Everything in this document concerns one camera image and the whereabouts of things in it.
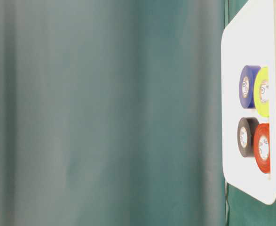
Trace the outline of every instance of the green curtain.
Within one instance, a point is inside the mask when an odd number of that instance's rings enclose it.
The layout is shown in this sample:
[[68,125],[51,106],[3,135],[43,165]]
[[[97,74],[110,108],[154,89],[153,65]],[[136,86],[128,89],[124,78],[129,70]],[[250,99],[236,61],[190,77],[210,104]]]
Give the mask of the green curtain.
[[[246,0],[225,0],[225,21],[231,21]],[[276,226],[276,202],[265,205],[237,188],[229,185],[229,226]]]
[[224,225],[220,0],[0,0],[0,226]]

